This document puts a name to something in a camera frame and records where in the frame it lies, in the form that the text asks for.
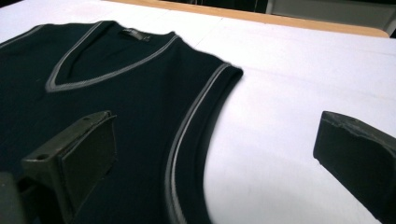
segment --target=wooden edge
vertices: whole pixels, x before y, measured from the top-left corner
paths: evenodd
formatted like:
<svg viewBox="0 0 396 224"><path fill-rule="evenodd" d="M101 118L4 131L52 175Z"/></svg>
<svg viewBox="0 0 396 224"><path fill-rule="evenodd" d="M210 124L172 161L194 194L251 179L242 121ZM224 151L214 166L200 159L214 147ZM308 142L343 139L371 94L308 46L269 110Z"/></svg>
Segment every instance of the wooden edge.
<svg viewBox="0 0 396 224"><path fill-rule="evenodd" d="M238 11L238 10L232 10L226 8L204 7L204 6L197 6L190 4L165 2L159 0L107 0L107 1L126 3L126 4L138 5L144 7L159 7L164 9L200 13L200 14L233 18L244 21L257 21L257 22L270 23L275 25L285 25L285 26L305 28L311 30L389 38L389 35L382 30L371 27L364 27L364 26L345 25L345 24L325 22L325 21L310 21L310 20L281 17L281 16L254 13L254 12Z"/></svg>

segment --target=gray trim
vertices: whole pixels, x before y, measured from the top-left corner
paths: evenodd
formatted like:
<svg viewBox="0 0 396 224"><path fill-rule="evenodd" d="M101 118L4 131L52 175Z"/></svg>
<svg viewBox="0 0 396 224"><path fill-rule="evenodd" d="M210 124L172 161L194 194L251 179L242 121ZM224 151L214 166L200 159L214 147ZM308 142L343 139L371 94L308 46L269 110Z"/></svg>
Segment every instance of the gray trim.
<svg viewBox="0 0 396 224"><path fill-rule="evenodd" d="M27 33L25 33L24 35L21 35L19 37L16 37L15 39L11 39L8 42L4 43L3 45L0 45L0 49L2 49L3 47L10 45L12 43L14 43L15 41L18 41L22 38L25 38L26 36L32 35L33 33L35 33L36 31L38 31L39 29L41 29L44 25L39 25L36 28L32 29L31 31L28 31Z"/></svg>
<svg viewBox="0 0 396 224"><path fill-rule="evenodd" d="M55 92L55 91L70 91L74 89L79 89L87 86L91 86L93 84L96 84L98 82L104 81L106 79L115 77L119 74L125 73L129 70L132 70L136 68L139 65L142 65L143 63L147 63L148 61L152 60L153 58L157 57L158 55L162 54L177 38L178 36L175 35L172 37L171 40L169 40L168 43L166 43L164 46L162 46L159 50L154 52L153 54L149 55L147 58L138 61L137 63L130 64L126 67L123 67L117 71L106 73L104 75L101 75L99 77L91 78L88 80L83 80L79 82L73 82L73 83L65 83L61 85L56 85L56 77L59 74L59 71L61 69L62 64L64 61L67 59L67 57L101 24L101 22L96 23L77 43L73 48L71 48L67 53L62 57L62 59L56 64L55 68L53 69L49 80L46 83L46 91L47 92Z"/></svg>
<svg viewBox="0 0 396 224"><path fill-rule="evenodd" d="M212 88L213 84L218 79L219 75L224 71L225 68L231 66L229 63L223 63L219 66L213 73L211 78L206 82L205 86L202 88L201 92L195 98L189 111L187 112L185 118L183 119L176 137L171 146L168 161L166 164L165 171L165 200L167 204L168 214L171 222L174 224L187 224L186 218L184 218L183 211L180 207L180 203L177 197L177 186L176 186L176 164L177 164L177 154L180 149L180 145L183 141L186 131L189 129L191 120L193 119L196 111L201 105L202 101L205 99L207 93Z"/></svg>

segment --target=neckline trim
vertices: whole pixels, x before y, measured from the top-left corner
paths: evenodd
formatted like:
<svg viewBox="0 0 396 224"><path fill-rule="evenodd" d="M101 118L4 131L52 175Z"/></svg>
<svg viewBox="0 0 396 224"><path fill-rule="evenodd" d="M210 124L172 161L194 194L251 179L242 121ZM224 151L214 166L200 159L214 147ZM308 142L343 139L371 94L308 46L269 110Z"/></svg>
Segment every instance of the neckline trim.
<svg viewBox="0 0 396 224"><path fill-rule="evenodd" d="M154 53L150 54L148 57L137 61L136 63L129 64L125 67L122 67L121 69L115 70L113 72L109 72L106 74L102 74L98 77L90 78L87 80L82 80L78 82L70 82L70 83L64 83L64 84L56 84L56 78L59 75L59 72L61 70L62 65L64 62L68 59L69 55L74 52L78 46L80 46L84 41L102 24L103 22L97 22L93 27L91 27L90 30L85 33L81 39L69 50L66 52L66 54L61 58L61 60L55 65L55 67L52 70L52 73L49 76L49 79L47 80L45 89L47 92L56 92L56 91L71 91L75 89L80 89L84 87L88 87L91 85L94 85L96 83L102 82L104 80L116 77L122 73L125 73L127 71L130 71L137 66L140 66L144 63L147 63L151 61L152 59L158 57L160 54L162 54L164 51L166 51L172 44L173 42L179 38L178 35L174 35L164 46L162 46L160 49L155 51Z"/></svg>

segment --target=dark background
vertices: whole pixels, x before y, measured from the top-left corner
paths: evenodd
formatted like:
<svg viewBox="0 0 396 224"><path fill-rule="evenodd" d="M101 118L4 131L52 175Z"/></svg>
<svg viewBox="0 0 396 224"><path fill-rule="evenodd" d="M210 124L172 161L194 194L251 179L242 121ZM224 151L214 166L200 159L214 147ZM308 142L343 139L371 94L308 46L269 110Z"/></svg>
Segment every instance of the dark background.
<svg viewBox="0 0 396 224"><path fill-rule="evenodd" d="M0 7L8 6L10 4L20 2L21 0L0 0ZM169 2L180 2L189 3L194 0L166 0ZM229 9L251 11L265 13L267 8L267 0L196 0L199 5L209 6L209 7L223 7ZM382 4L396 4L396 0L354 0L360 2L374 2ZM390 36L391 38L396 38L396 31Z"/></svg>

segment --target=white table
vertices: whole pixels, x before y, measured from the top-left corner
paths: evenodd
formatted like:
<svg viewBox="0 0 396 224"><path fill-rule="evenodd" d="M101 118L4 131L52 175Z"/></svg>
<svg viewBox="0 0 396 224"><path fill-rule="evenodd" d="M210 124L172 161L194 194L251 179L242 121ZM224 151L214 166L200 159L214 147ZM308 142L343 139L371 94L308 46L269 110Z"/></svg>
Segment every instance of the white table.
<svg viewBox="0 0 396 224"><path fill-rule="evenodd" d="M0 42L40 23L101 20L176 31L244 69L206 160L215 223L378 223L312 154L323 110L396 136L396 40L98 0L24 0L0 8Z"/></svg>

